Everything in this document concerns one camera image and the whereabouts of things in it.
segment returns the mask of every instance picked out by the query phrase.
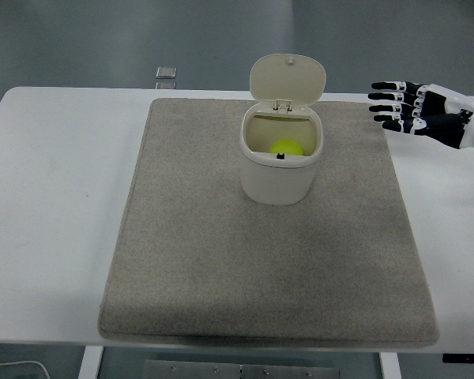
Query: tennis ball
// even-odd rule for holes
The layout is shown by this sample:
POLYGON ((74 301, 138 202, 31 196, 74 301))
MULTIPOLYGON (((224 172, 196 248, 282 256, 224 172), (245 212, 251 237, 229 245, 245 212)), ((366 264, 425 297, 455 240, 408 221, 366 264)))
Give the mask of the tennis ball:
POLYGON ((269 152, 272 154, 286 154, 290 156, 303 156, 303 148, 294 140, 280 140, 274 142, 269 152))

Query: open lid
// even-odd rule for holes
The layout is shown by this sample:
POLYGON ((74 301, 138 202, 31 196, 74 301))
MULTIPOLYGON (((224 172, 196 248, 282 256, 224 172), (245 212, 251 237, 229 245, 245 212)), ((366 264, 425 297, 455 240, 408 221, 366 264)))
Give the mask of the open lid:
POLYGON ((303 55, 267 55, 254 63, 250 74, 251 95, 260 103, 273 107, 277 100, 291 101, 292 107, 316 103, 325 83, 323 66, 303 55))

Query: gray floor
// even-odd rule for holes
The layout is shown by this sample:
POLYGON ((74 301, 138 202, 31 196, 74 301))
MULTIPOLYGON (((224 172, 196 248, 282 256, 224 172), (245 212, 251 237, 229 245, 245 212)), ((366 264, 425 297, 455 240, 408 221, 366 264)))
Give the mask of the gray floor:
POLYGON ((17 86, 154 88, 157 66, 178 68, 177 88, 247 90, 277 52, 320 61, 327 92, 408 80, 474 95, 474 0, 0 0, 0 100, 17 86))
MULTIPOLYGON (((0 343, 0 363, 37 361, 51 379, 77 379, 85 348, 81 346, 40 346, 0 343)), ((45 379, 39 365, 25 363, 0 366, 0 379, 45 379)))

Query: robotic hand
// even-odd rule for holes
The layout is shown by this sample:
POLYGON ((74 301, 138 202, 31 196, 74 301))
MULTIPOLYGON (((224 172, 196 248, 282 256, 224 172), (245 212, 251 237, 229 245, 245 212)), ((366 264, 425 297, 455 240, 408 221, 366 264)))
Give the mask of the robotic hand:
POLYGON ((436 84, 408 81, 373 83, 373 89, 395 92, 369 94, 388 100, 369 107, 384 129, 429 136, 452 148, 474 148, 474 99, 436 84))

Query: white table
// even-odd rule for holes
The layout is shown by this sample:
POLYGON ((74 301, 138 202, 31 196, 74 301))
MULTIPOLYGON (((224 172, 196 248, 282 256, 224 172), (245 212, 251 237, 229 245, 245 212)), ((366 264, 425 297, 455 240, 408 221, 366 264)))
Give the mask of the white table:
MULTIPOLYGON (((0 342, 116 345, 97 317, 150 103, 249 92, 14 88, 0 103, 0 342)), ((324 94, 323 101, 367 102, 324 94)), ((386 132, 440 339, 474 353, 474 149, 386 132)))

